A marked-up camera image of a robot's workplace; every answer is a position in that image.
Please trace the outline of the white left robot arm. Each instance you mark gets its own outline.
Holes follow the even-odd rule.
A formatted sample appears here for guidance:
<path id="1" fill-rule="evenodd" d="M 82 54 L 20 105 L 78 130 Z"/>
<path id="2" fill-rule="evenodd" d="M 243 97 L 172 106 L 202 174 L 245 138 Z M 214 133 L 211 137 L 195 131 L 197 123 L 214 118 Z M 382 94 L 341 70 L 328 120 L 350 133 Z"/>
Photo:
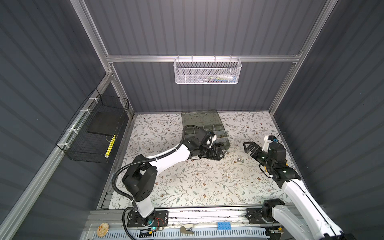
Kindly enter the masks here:
<path id="1" fill-rule="evenodd" d="M 172 148 L 149 158 L 138 155 L 133 161 L 134 165 L 128 167 L 122 177 L 122 183 L 129 192 L 129 196 L 133 198 L 132 203 L 135 210 L 143 219 L 147 219 L 152 217 L 155 212 L 151 194 L 159 174 L 187 160 L 205 158 L 220 161 L 224 157 L 221 147 L 188 147 L 184 144 L 179 148 Z"/>

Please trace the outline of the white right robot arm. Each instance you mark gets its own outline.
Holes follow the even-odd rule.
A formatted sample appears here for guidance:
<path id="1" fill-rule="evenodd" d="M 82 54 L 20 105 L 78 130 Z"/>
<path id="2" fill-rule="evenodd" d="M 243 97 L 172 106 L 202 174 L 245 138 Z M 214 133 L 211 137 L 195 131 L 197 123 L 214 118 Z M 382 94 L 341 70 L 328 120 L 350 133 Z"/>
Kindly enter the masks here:
<path id="1" fill-rule="evenodd" d="M 287 165 L 286 149 L 276 140 L 266 139 L 264 146 L 244 142 L 245 153 L 256 160 L 263 173 L 290 198 L 302 218 L 296 217 L 280 199 L 265 200 L 260 211 L 248 213 L 266 223 L 280 223 L 296 240 L 353 240 L 320 207 L 307 190 L 299 174 Z"/>

